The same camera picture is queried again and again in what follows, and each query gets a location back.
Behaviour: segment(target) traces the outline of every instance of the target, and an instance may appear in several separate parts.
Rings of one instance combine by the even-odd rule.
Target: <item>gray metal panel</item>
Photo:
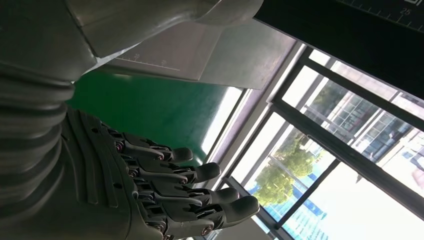
[[[223,27],[180,23],[115,58],[103,67],[124,74],[151,74],[198,81]]]
[[[140,43],[101,69],[261,89],[294,43],[254,19],[225,29],[185,22]]]

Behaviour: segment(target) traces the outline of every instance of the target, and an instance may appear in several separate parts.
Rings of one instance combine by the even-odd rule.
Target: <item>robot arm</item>
[[[261,4],[262,0],[0,0],[0,236],[155,240],[191,235],[187,228],[173,227],[187,219],[198,223],[198,229],[208,223],[207,232],[254,214],[252,198],[210,208],[194,204],[196,208],[190,203],[201,200],[189,195],[190,203],[175,207],[163,200],[177,196],[160,197],[155,190],[149,204],[159,206],[165,228],[147,225],[147,220],[156,221],[153,215],[159,208],[135,199],[137,185],[113,137],[98,119],[67,111],[65,101],[74,93],[71,82],[94,66],[96,57],[184,21],[235,24],[251,18]],[[166,151],[172,153],[152,150],[163,157]],[[187,181],[199,177],[195,169],[168,169],[170,176]],[[247,203],[250,207],[239,208]],[[235,216],[234,209],[247,211]]]

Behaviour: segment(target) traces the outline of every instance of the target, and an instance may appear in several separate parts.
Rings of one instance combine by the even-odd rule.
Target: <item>green surface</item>
[[[202,162],[208,154],[201,148],[203,139],[228,89],[99,71],[84,75],[75,85],[75,95],[68,102],[73,108],[99,117],[120,132],[172,148],[191,148],[194,159]]]

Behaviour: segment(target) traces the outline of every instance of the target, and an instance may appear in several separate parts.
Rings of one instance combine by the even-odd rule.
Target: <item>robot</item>
[[[235,25],[262,0],[0,0],[0,236],[172,240],[259,211],[253,196],[190,184],[219,166],[68,108],[101,58],[181,22]]]

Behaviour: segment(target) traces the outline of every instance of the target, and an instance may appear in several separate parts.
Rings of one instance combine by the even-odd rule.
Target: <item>black panel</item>
[[[424,99],[422,32],[335,0],[265,0],[255,18]]]

